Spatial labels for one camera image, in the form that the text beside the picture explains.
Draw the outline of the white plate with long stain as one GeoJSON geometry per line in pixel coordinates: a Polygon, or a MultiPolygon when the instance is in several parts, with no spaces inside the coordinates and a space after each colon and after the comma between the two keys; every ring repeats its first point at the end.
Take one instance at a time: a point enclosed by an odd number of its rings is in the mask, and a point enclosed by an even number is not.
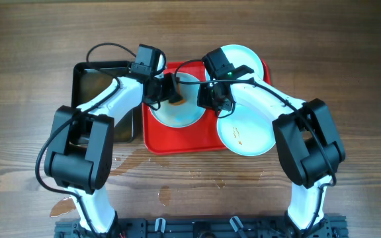
{"type": "Polygon", "coordinates": [[[155,119],[171,128],[184,128],[197,122],[205,113],[205,109],[197,106],[199,85],[177,84],[177,94],[186,102],[179,106],[169,104],[169,100],[148,104],[153,108],[151,113],[155,119]]]}

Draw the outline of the green orange sponge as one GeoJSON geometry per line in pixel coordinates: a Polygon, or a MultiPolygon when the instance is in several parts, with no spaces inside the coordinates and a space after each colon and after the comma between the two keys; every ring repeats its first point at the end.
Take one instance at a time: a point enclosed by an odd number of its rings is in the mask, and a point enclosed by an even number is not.
{"type": "Polygon", "coordinates": [[[169,101],[169,104],[173,105],[173,106],[179,106],[181,104],[184,104],[186,102],[185,99],[180,99],[180,100],[170,100],[169,101]]]}

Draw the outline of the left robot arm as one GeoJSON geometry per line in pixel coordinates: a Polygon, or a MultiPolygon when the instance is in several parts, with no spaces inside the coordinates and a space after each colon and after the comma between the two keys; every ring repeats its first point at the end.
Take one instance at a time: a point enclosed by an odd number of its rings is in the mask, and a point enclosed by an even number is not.
{"type": "Polygon", "coordinates": [[[40,150],[35,167],[39,183],[51,190],[40,175],[52,177],[54,192],[69,195],[79,211],[73,234],[82,237],[120,237],[118,216],[108,200],[105,183],[111,167],[114,128],[142,102],[160,103],[178,95],[172,73],[127,73],[95,98],[78,107],[61,106],[54,114],[50,137],[40,150]]]}

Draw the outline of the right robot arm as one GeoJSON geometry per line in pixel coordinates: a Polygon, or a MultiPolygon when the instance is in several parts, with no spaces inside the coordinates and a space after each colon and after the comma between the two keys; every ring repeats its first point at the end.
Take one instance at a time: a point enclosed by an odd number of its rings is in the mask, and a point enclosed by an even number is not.
{"type": "Polygon", "coordinates": [[[295,99],[254,78],[202,82],[198,104],[222,109],[217,133],[230,151],[256,156],[277,149],[292,183],[287,221],[301,237],[318,230],[325,192],[335,186],[346,156],[327,105],[295,99]]]}

